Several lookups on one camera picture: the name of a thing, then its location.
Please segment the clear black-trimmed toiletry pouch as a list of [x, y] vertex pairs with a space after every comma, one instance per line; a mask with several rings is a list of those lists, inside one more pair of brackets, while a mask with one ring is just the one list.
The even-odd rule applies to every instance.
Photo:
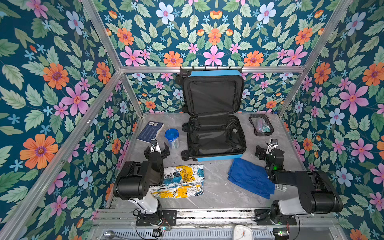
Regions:
[[252, 114], [249, 116], [249, 122], [257, 137], [270, 136], [274, 132], [274, 127], [265, 114]]

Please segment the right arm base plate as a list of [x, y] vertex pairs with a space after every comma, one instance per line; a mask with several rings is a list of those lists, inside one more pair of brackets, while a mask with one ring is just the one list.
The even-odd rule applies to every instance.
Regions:
[[279, 212], [271, 210], [254, 210], [253, 220], [260, 226], [296, 226], [297, 220], [294, 215], [279, 215]]

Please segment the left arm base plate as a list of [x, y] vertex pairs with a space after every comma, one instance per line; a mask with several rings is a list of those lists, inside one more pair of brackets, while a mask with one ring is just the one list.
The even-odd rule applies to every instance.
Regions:
[[137, 227], [174, 227], [178, 212], [176, 210], [162, 210], [154, 214], [142, 214], [137, 216]]

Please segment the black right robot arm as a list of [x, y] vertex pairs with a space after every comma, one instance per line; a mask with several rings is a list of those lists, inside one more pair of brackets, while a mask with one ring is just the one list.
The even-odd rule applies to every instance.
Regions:
[[284, 169], [284, 151], [257, 145], [255, 156], [266, 162], [268, 179], [275, 185], [296, 187], [298, 196], [275, 200], [270, 210], [256, 214], [255, 222], [270, 219], [275, 225], [289, 222], [294, 215], [340, 213], [343, 202], [330, 180], [322, 171], [287, 171]]

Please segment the blue t-shirt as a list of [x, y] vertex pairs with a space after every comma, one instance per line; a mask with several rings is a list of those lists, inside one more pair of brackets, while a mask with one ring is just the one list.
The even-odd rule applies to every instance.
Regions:
[[275, 184], [269, 180], [266, 170], [241, 158], [233, 160], [228, 172], [228, 180], [268, 200], [275, 193]]

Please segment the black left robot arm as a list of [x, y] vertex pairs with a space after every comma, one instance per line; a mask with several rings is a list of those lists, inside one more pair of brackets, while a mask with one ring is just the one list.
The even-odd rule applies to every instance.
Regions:
[[164, 182], [164, 159], [170, 155], [170, 148], [164, 144], [161, 149], [156, 140], [152, 140], [144, 155], [146, 160], [126, 162], [118, 174], [113, 194], [115, 197], [133, 203], [140, 214], [162, 214], [161, 204], [150, 193], [151, 186], [160, 186]]

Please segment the clear container blue lid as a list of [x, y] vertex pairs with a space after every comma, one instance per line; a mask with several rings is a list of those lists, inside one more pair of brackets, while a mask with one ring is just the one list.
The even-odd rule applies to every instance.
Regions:
[[165, 138], [168, 141], [170, 149], [177, 149], [179, 147], [179, 135], [180, 133], [177, 129], [166, 130]]

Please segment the white yellow teal printed garment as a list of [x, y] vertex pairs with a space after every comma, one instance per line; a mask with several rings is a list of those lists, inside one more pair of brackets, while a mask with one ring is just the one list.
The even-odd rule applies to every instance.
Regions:
[[164, 168], [162, 185], [151, 186], [149, 191], [159, 199], [182, 199], [204, 194], [203, 165], [184, 165]]

